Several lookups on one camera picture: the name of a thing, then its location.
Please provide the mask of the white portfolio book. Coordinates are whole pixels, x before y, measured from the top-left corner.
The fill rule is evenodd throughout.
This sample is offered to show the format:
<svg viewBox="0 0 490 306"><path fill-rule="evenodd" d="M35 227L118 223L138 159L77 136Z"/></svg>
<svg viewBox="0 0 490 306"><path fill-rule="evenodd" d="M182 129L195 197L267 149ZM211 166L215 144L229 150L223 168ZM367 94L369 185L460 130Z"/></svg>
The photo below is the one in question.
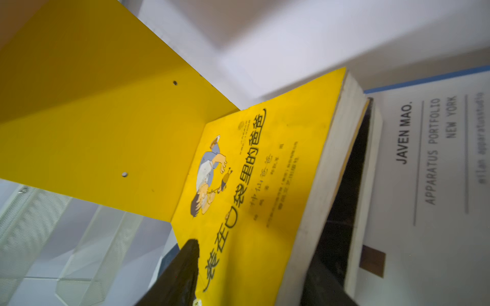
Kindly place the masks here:
<svg viewBox="0 0 490 306"><path fill-rule="evenodd" d="M371 90L384 122L360 305L489 304L489 68Z"/></svg>

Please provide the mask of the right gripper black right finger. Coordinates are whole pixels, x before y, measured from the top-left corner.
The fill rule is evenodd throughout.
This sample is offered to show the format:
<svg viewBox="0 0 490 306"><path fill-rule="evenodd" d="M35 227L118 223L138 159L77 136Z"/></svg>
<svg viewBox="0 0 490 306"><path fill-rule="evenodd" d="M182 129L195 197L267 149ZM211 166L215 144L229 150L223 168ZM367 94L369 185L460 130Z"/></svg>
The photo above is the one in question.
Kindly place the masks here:
<svg viewBox="0 0 490 306"><path fill-rule="evenodd" d="M357 304L315 255L306 274L300 305L356 306Z"/></svg>

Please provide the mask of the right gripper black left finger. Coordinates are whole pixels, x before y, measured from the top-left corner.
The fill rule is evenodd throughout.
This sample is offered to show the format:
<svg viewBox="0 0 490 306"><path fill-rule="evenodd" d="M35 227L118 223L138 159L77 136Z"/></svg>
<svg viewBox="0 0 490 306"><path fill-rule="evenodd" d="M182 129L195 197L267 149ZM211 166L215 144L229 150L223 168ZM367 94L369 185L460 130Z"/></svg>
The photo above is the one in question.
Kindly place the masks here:
<svg viewBox="0 0 490 306"><path fill-rule="evenodd" d="M192 306L199 278L199 242L188 240L136 306L187 305Z"/></svg>

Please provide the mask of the yellow cartoon cover book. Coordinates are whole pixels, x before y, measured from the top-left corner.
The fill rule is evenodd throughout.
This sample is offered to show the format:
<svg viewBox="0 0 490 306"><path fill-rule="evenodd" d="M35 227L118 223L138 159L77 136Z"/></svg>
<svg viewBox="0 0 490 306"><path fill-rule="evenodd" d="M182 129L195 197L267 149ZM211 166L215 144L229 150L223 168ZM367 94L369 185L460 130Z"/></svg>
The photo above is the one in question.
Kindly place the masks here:
<svg viewBox="0 0 490 306"><path fill-rule="evenodd" d="M172 228L202 305L298 305L369 101L346 69L205 125Z"/></svg>

